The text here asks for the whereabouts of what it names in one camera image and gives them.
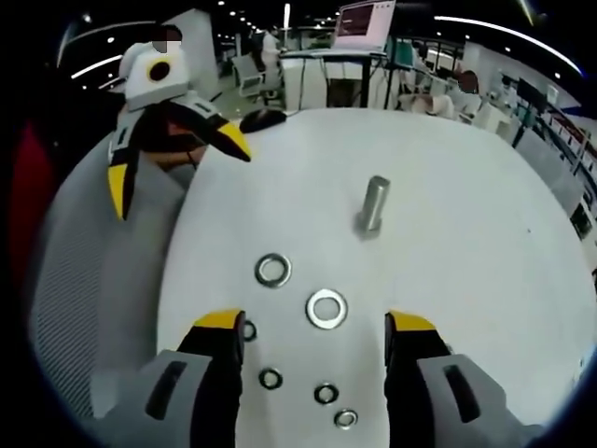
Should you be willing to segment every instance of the white robot head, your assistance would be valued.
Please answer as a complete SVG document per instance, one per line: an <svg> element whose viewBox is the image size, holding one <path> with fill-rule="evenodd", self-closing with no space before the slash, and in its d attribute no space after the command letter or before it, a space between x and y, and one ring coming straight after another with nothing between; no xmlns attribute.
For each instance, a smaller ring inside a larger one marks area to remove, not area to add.
<svg viewBox="0 0 597 448"><path fill-rule="evenodd" d="M190 76L180 42L167 42L166 51L154 43L134 44L120 61L118 74L127 78L124 95L130 111L184 95Z"/></svg>

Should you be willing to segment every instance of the white tabletop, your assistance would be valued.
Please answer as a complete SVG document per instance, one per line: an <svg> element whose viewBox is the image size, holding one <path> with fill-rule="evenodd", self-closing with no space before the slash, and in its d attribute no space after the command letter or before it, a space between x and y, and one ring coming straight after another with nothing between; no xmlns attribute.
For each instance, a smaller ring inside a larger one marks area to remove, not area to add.
<svg viewBox="0 0 597 448"><path fill-rule="evenodd" d="M368 109L302 111L247 135L250 164L208 150L178 219L163 277L158 348L199 316L239 306L257 324L245 346L237 446L381 447L383 315L423 315L507 392L523 423L544 423L590 349L595 296L580 242L541 179L497 135L446 119ZM368 180L391 180L380 237L353 232ZM292 277L254 277L269 252ZM336 289L346 321L313 327L305 302ZM259 371L276 367L268 391ZM333 382L339 400L317 404ZM334 427L340 408L358 423Z"/></svg>

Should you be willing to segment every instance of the red object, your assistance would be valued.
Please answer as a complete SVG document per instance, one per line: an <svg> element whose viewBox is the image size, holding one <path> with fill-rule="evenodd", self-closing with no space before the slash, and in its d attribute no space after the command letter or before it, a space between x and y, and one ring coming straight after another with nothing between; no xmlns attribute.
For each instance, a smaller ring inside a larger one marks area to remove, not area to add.
<svg viewBox="0 0 597 448"><path fill-rule="evenodd" d="M8 254L14 287L21 291L37 232L56 192L46 150L27 123L13 159L8 203Z"/></svg>

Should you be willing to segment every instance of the metal bolt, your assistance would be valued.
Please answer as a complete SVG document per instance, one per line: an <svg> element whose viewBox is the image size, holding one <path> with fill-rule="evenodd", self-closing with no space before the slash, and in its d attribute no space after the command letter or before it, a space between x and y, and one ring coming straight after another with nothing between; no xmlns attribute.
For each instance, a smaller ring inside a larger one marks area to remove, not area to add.
<svg viewBox="0 0 597 448"><path fill-rule="evenodd" d="M390 191L390 181L374 175L368 183L363 208L356 216L356 230L362 237L374 238L382 229L382 212Z"/></svg>

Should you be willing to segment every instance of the gray fabric cover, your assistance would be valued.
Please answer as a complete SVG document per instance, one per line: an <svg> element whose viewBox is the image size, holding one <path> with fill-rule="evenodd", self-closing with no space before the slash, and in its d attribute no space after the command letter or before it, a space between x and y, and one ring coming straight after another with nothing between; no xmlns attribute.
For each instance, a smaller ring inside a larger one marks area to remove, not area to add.
<svg viewBox="0 0 597 448"><path fill-rule="evenodd" d="M128 219L118 221L109 137L58 191L25 289L34 350L79 417L107 412L122 382L156 355L160 282L185 194L142 154Z"/></svg>

